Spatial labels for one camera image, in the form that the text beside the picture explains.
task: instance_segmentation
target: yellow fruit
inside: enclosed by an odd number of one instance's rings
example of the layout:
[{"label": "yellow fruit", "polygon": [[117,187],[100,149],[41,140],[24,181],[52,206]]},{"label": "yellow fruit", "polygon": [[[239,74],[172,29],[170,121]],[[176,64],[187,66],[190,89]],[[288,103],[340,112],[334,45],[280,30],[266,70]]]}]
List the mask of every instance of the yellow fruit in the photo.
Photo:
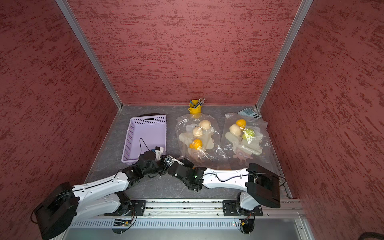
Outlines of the yellow fruit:
[{"label": "yellow fruit", "polygon": [[203,142],[200,139],[195,139],[193,143],[189,145],[190,148],[198,150],[203,146]]},{"label": "yellow fruit", "polygon": [[241,128],[245,128],[245,125],[247,124],[247,122],[244,120],[244,119],[239,119],[236,121],[236,124]]}]

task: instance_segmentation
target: plastic bag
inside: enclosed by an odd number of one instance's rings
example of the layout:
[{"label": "plastic bag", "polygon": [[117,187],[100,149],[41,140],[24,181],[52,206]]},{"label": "plastic bag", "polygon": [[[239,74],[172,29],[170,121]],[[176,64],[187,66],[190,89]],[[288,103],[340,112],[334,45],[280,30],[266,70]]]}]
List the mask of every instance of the plastic bag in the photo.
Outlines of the plastic bag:
[{"label": "plastic bag", "polygon": [[228,156],[231,169],[237,170],[256,163],[272,170],[270,162],[270,139],[266,130],[268,123],[237,113],[225,115],[221,146]]},{"label": "plastic bag", "polygon": [[207,114],[187,114],[177,118],[176,134],[181,158],[187,158],[196,167],[230,169],[228,158],[220,147],[217,121]]}]

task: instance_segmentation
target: blue calculator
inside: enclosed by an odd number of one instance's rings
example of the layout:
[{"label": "blue calculator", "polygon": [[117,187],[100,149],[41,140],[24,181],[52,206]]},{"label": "blue calculator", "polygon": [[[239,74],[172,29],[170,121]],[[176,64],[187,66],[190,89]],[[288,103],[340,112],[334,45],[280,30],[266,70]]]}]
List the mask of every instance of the blue calculator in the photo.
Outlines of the blue calculator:
[{"label": "blue calculator", "polygon": [[238,112],[239,115],[246,116],[246,117],[251,117],[251,118],[256,118],[260,119],[262,116],[258,113],[256,113],[254,110],[250,108],[246,108]]}]

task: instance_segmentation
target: yellow cup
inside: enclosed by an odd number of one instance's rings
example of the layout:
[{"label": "yellow cup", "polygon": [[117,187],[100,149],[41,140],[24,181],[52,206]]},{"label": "yellow cup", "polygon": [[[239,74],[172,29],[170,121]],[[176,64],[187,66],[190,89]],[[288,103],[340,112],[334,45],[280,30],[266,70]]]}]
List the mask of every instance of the yellow cup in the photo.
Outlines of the yellow cup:
[{"label": "yellow cup", "polygon": [[[192,100],[193,104],[196,104],[198,100]],[[191,114],[201,113],[201,105],[199,105],[197,108],[193,108],[193,105],[189,103],[189,112]]]}]

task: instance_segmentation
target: cable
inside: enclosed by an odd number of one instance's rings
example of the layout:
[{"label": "cable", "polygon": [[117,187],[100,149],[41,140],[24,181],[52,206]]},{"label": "cable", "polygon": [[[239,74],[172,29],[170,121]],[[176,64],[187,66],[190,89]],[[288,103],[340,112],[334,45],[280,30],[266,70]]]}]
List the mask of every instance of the cable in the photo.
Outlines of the cable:
[{"label": "cable", "polygon": [[255,216],[253,216],[253,226],[252,226],[252,230],[250,231],[250,233],[255,229]]},{"label": "cable", "polygon": [[[136,215],[136,210],[135,210],[135,208],[132,206],[132,208],[133,208],[133,211],[134,211],[134,214],[133,214],[133,218],[135,217],[135,215]],[[131,220],[131,225],[127,228],[127,230],[128,229],[130,229],[135,223],[136,223],[136,220],[137,220],[137,215],[136,215],[136,219],[135,219],[135,221],[133,222],[133,218],[132,218],[132,220]]]},{"label": "cable", "polygon": [[[221,179],[217,176],[217,174],[209,172],[209,173],[206,173],[206,174],[204,174],[203,176],[201,176],[201,178],[200,178],[199,181],[197,182],[197,183],[198,183],[197,185],[200,184],[201,179],[203,179],[203,177],[204,177],[205,175],[210,175],[210,174],[211,174],[211,175],[215,175],[216,178],[217,178],[220,182],[226,182],[226,181],[231,180],[232,178],[235,178],[235,177],[245,177],[245,176],[259,175],[259,174],[271,175],[271,174],[269,174],[269,173],[259,172],[259,173],[251,173],[251,174],[245,174],[245,175],[233,176],[233,177],[228,178],[227,180],[221,180]],[[283,178],[283,179],[284,179],[284,182],[283,182],[279,187],[281,187],[282,185],[284,185],[284,184],[286,183],[286,179],[285,179],[284,177],[280,177],[280,178]]]},{"label": "cable", "polygon": [[249,216],[248,217],[246,217],[245,219],[243,219],[243,220],[241,220],[242,222],[245,222],[245,221],[247,221],[248,222],[248,219],[251,217],[251,213],[249,213]]},{"label": "cable", "polygon": [[[97,184],[97,185],[95,185],[95,186],[87,187],[87,188],[85,188],[85,189],[89,189],[89,188],[92,188],[92,187],[97,187],[97,186],[99,186],[99,185],[101,185],[101,184],[104,184],[104,183],[107,183],[107,182],[110,182],[110,181],[114,180],[115,177],[116,177],[116,175],[119,173],[120,170],[122,170],[122,169],[119,169],[112,179],[110,179],[110,180],[108,180],[108,181],[106,181],[106,182]],[[43,201],[41,204],[43,204],[44,202],[46,202],[46,201],[48,201],[48,200],[50,200],[50,199],[56,198],[56,197],[58,197],[58,196],[60,196],[60,195],[68,194],[68,193],[71,193],[71,192],[77,192],[77,191],[81,191],[81,190],[83,190],[83,189],[71,190],[71,191],[69,191],[69,192],[60,193],[60,194],[58,194],[58,195],[55,195],[55,196],[52,196],[51,198],[46,199],[46,200]],[[39,208],[39,209],[36,210],[36,208],[34,208],[34,209],[32,210],[31,215],[30,215],[30,220],[31,220],[31,222],[33,222],[34,224],[38,224],[38,223],[35,222],[35,221],[32,219],[32,215],[33,215],[33,213],[34,213],[35,211],[38,211],[38,210],[40,209],[40,208]]]},{"label": "cable", "polygon": [[358,240],[364,240],[366,238],[376,238],[376,239],[384,240],[384,235],[379,234],[377,232],[364,232],[359,236]]},{"label": "cable", "polygon": [[147,145],[146,145],[145,142],[144,142],[144,139],[140,138],[140,139],[139,139],[140,155],[141,155],[141,140],[143,140],[144,145],[147,147]]},{"label": "cable", "polygon": [[282,185],[284,185],[287,182],[287,180],[284,177],[280,177],[280,178],[284,179],[284,182],[279,187],[281,187]]}]

